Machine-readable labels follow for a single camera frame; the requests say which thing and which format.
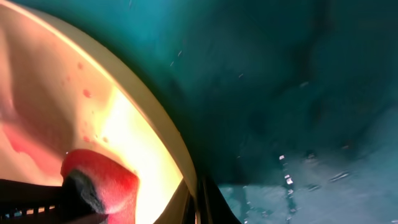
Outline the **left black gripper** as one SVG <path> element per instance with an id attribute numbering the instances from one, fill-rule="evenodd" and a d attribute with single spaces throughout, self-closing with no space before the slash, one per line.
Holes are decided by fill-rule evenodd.
<path id="1" fill-rule="evenodd" d="M 105 214 L 104 205 L 96 193 L 93 181 L 78 169 L 73 169 L 67 175 L 62 188 L 1 180 L 2 224 L 107 224 L 107 222 L 108 216 Z"/>

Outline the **pink sponge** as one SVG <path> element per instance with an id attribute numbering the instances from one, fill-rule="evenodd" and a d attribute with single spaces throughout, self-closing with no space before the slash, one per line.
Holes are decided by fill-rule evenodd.
<path id="1" fill-rule="evenodd" d="M 112 159 L 88 149 L 69 152 L 63 160 L 63 181 L 78 169 L 94 183 L 96 193 L 104 205 L 110 224 L 135 224 L 136 203 L 140 180 Z"/>

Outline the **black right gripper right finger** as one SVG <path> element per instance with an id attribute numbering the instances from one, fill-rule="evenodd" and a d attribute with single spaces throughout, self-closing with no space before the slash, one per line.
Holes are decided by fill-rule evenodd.
<path id="1" fill-rule="evenodd" d="M 198 187 L 198 210 L 202 224 L 240 224 L 234 216 L 218 186 L 204 177 Z"/>

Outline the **white plate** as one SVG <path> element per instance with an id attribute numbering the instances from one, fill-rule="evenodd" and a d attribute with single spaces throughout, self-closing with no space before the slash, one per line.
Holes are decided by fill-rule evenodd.
<path id="1" fill-rule="evenodd" d="M 88 149 L 140 180 L 135 223 L 154 223 L 197 175 L 180 133 L 120 59 L 72 25 L 1 2 L 1 180 L 62 188 L 69 152 Z"/>

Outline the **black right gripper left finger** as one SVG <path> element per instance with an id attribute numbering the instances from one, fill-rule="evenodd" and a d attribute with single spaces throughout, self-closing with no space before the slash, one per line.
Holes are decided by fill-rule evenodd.
<path id="1" fill-rule="evenodd" d="M 154 224 L 195 224 L 195 204 L 184 180 Z"/>

